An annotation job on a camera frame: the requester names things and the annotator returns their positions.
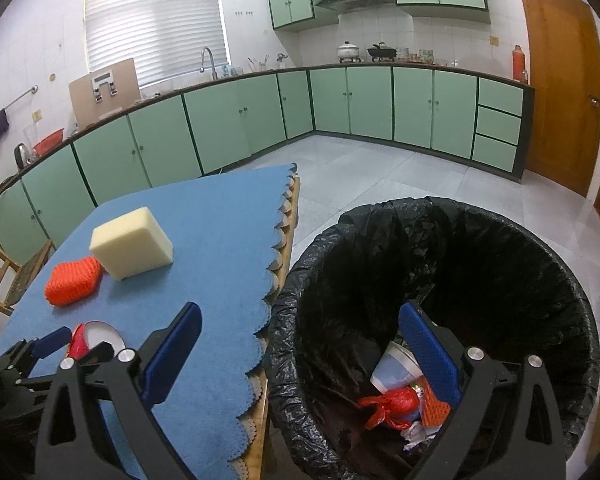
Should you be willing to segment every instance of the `towel rack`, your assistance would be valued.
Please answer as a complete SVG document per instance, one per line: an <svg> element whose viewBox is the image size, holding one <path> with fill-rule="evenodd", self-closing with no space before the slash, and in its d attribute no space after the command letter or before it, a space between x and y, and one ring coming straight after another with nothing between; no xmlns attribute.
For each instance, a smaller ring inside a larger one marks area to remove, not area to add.
<svg viewBox="0 0 600 480"><path fill-rule="evenodd" d="M11 101L8 105L6 105L4 107L4 109L9 108L11 105L16 104L20 99L22 99L25 95L27 94L35 94L38 91L38 85L33 85L31 88L29 88L29 90L27 90L26 92L24 92L24 94L16 97L13 101Z"/></svg>

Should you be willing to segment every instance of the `range hood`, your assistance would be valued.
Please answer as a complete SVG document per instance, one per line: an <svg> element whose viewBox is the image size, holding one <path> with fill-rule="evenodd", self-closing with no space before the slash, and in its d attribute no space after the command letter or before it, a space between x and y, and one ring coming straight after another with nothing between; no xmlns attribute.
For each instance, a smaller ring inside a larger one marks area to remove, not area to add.
<svg viewBox="0 0 600 480"><path fill-rule="evenodd" d="M362 10L378 5L395 4L396 0L323 0L317 5L325 9L337 10L339 14L346 14L355 10Z"/></svg>

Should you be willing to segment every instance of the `bottle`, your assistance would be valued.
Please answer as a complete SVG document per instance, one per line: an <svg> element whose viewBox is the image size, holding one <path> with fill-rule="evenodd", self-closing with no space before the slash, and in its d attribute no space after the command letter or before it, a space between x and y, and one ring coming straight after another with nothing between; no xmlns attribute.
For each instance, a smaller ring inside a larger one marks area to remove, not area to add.
<svg viewBox="0 0 600 480"><path fill-rule="evenodd" d="M522 73L526 70L525 53L519 45L513 49L513 79L520 81Z"/></svg>

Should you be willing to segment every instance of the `window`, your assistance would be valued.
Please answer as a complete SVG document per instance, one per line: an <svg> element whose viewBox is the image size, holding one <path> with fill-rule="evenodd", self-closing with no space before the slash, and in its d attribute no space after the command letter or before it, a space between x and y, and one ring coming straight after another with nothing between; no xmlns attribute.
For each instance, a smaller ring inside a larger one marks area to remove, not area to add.
<svg viewBox="0 0 600 480"><path fill-rule="evenodd" d="M90 71L134 58L140 86L228 63L219 0L84 0Z"/></svg>

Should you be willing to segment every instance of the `orange scrubber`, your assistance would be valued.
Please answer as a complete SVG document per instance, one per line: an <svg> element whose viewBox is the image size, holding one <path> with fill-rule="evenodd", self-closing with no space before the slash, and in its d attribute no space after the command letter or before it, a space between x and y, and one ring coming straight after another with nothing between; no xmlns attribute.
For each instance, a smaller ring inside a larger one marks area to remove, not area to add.
<svg viewBox="0 0 600 480"><path fill-rule="evenodd" d="M53 306L67 306L93 293L102 277L102 266L93 256L58 264L45 286L45 298Z"/></svg>
<svg viewBox="0 0 600 480"><path fill-rule="evenodd" d="M451 412L451 408L446 402L442 402L436 398L425 378L421 378L419 382L424 388L422 424L425 428L441 426Z"/></svg>

